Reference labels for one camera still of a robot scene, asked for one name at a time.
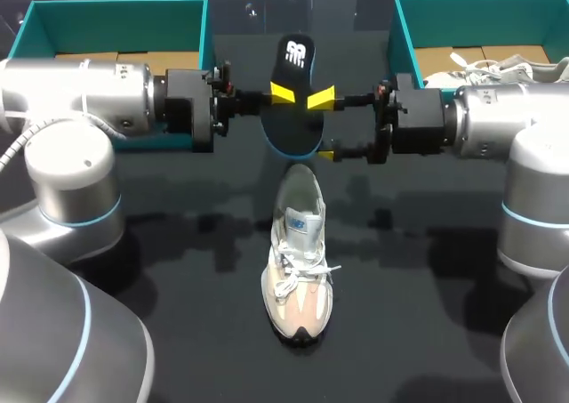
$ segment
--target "shoelace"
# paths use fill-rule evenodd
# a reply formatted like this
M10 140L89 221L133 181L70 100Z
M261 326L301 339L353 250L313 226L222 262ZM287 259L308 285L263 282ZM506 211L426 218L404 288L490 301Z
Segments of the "shoelace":
M500 80L501 73L497 67L490 66L488 69L481 69L480 64L495 65L498 63L496 60L477 60L476 62L467 63L459 54L452 52L451 59L454 60L459 66L464 68L464 75L472 85L481 85L486 83L489 79Z
M293 250L288 247L285 242L281 242L276 249L277 254L282 255L282 263L284 264L284 274L288 275L285 280L275 283L275 297L283 299L296 289L300 281L313 281L322 274L327 274L331 278L331 272L341 268L326 267L322 264L325 258L325 244L316 253L305 253L304 260L312 261L310 265L306 265L304 260L295 259Z

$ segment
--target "shoe insole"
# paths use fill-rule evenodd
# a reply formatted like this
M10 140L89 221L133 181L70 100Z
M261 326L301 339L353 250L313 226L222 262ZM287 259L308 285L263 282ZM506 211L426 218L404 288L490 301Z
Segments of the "shoe insole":
M273 103L260 115L268 143L282 156L301 160L311 157L322 142L324 113L308 111L316 49L309 36L292 34L281 38L271 85L292 95L282 103Z

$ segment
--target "sneaker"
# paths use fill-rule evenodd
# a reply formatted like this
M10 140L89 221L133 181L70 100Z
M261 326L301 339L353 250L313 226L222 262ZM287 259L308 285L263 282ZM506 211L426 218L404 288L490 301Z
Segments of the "sneaker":
M325 210L316 176L305 165L293 165L278 191L260 278L265 308L284 338L317 338L332 313L330 273L339 267L326 263Z
M563 58L558 63L530 62L519 54L498 62L495 68L500 73L507 72L518 66L529 68L529 81L515 81L514 83L566 83L569 82L569 58Z
M532 65L524 60L497 62L477 60L467 63L459 54L451 53L451 59L464 68L463 71L437 72L424 80L426 88L456 89L462 85L502 85L511 83L535 83Z

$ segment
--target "black table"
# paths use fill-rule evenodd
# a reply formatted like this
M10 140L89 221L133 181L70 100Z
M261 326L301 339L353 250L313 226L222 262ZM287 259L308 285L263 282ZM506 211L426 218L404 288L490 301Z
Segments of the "black table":
M278 38L217 36L217 57L232 61L236 86L266 90ZM316 89L360 93L386 72L384 32L314 39ZM346 143L373 129L369 109L325 120ZM259 120L234 120L213 155L119 155L132 238L115 267L89 277L148 326L151 403L509 402L501 332L530 294L495 255L503 165L412 155L315 163L327 259L342 268L324 339L292 349L260 292L285 161ZM21 158L0 182L4 210L31 197Z

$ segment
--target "open teal box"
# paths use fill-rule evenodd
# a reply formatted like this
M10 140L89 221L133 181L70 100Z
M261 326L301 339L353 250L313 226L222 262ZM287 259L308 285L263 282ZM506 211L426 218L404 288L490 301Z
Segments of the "open teal box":
M34 1L10 58L52 58L57 53L199 52L212 69L207 0ZM119 149L187 149L189 135L116 141Z
M395 0L389 68L412 74L416 87L426 76L415 49L485 45L541 45L560 61L569 56L569 0ZM453 93L444 89L445 100Z

